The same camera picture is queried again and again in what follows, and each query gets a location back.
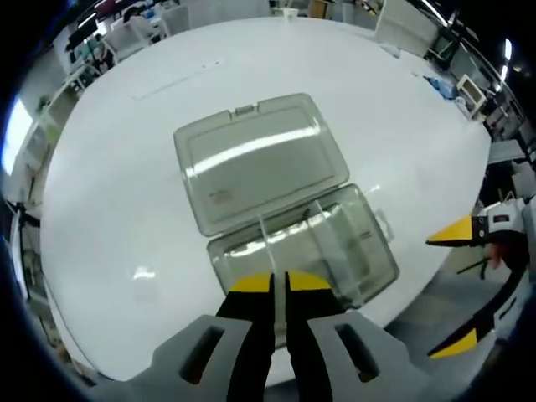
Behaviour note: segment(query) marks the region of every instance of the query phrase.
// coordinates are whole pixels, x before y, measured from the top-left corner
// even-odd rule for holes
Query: plastic box lid
[[[213,236],[348,181],[348,167],[306,94],[222,111],[174,133],[199,231]]]

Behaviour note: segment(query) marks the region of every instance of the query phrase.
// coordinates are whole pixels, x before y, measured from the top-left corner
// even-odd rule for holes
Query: blue object
[[[153,8],[149,8],[148,10],[145,11],[145,13],[143,14],[143,17],[145,17],[146,19],[151,19],[152,17],[154,17],[156,14],[154,12],[154,9]]]
[[[444,80],[438,80],[437,78],[434,78],[434,77],[425,76],[424,78],[430,83],[430,85],[432,85],[441,94],[441,96],[443,96],[443,98],[448,99],[449,101],[456,98],[457,89],[450,82],[447,82]]]

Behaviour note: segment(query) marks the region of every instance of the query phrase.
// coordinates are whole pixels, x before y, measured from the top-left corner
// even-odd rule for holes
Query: white tabletop
[[[183,186],[173,132],[281,95],[309,94],[350,170],[382,210],[399,278],[360,309],[385,326],[440,268],[448,249],[425,239],[471,212],[490,145],[414,72],[358,29],[299,18],[240,20],[134,54],[83,94],[44,190],[43,266],[66,327],[113,379],[149,366],[153,350],[224,293]],[[293,375],[276,351],[268,384]]]

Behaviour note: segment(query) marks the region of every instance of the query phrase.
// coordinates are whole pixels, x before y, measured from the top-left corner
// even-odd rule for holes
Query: window
[[[6,140],[2,150],[2,166],[7,174],[11,175],[15,158],[20,152],[24,138],[34,120],[19,98],[15,100],[11,116],[9,117]]]

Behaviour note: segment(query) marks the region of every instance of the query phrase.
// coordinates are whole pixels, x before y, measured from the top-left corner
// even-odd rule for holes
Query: ceiling light
[[[84,24],[88,23],[95,15],[97,15],[97,13],[92,13],[88,18],[86,18],[78,25],[78,28],[82,28]]]
[[[506,75],[508,74],[508,66],[504,65],[501,69],[501,82],[504,82],[506,79]]]
[[[439,11],[437,11],[430,3],[428,3],[426,0],[421,0],[421,1],[439,19],[441,25],[443,25],[444,27],[446,27],[448,25],[447,21],[443,18],[443,16],[441,14],[439,14]]]
[[[512,58],[512,42],[504,39],[504,58],[510,60]]]

